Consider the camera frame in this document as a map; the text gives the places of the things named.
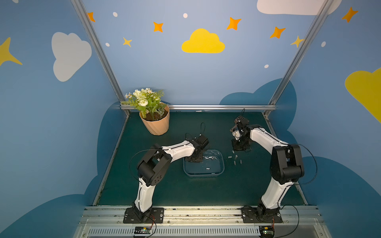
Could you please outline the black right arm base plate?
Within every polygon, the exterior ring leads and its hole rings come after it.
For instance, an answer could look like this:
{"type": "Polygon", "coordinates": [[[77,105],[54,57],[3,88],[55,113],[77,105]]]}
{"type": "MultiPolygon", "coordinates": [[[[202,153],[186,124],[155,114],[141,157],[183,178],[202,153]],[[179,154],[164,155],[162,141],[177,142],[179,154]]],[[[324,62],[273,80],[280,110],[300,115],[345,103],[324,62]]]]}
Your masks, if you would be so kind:
{"type": "Polygon", "coordinates": [[[283,223],[280,208],[267,209],[262,205],[257,207],[244,206],[241,208],[244,223],[283,223]]]}

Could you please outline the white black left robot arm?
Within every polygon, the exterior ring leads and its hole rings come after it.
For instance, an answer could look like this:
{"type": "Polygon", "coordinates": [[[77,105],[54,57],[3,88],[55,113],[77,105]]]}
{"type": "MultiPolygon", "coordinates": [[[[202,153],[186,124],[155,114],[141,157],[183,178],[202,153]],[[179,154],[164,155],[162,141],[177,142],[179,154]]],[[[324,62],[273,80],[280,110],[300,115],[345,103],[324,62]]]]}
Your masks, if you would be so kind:
{"type": "Polygon", "coordinates": [[[154,144],[137,165],[139,189],[134,201],[136,213],[148,215],[152,208],[155,187],[162,181],[172,162],[185,158],[190,162],[199,163],[208,144],[208,138],[202,134],[175,145],[154,144]]]}

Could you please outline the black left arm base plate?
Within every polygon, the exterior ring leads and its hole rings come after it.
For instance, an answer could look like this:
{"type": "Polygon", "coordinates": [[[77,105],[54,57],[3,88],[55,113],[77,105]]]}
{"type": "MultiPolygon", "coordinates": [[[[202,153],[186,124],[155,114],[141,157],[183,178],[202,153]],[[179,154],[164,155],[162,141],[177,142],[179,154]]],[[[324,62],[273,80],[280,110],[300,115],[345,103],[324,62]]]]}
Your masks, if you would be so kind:
{"type": "Polygon", "coordinates": [[[142,213],[137,207],[127,208],[124,214],[124,224],[162,224],[165,209],[162,207],[153,207],[142,213]]]}

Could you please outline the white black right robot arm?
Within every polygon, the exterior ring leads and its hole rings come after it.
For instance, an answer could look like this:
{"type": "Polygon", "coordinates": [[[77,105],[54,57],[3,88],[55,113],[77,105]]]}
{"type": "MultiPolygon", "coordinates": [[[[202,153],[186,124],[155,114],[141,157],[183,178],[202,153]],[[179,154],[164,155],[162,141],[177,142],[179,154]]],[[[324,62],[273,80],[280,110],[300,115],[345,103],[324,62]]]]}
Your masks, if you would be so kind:
{"type": "Polygon", "coordinates": [[[258,210],[274,212],[289,188],[304,176],[304,164],[301,149],[296,144],[288,144],[268,133],[259,125],[250,125],[249,120],[242,116],[235,119],[231,129],[232,146],[235,151],[250,149],[251,142],[263,147],[271,155],[270,184],[262,196],[258,210]]]}

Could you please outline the teal plastic storage box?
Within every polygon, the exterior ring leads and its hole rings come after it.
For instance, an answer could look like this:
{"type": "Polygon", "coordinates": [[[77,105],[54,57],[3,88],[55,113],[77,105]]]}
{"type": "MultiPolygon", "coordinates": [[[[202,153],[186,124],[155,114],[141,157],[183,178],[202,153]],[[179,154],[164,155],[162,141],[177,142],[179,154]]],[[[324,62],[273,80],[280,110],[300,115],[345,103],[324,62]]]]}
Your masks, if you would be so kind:
{"type": "Polygon", "coordinates": [[[191,178],[211,178],[225,171],[223,155],[218,150],[207,150],[199,163],[183,159],[183,171],[191,178]]]}

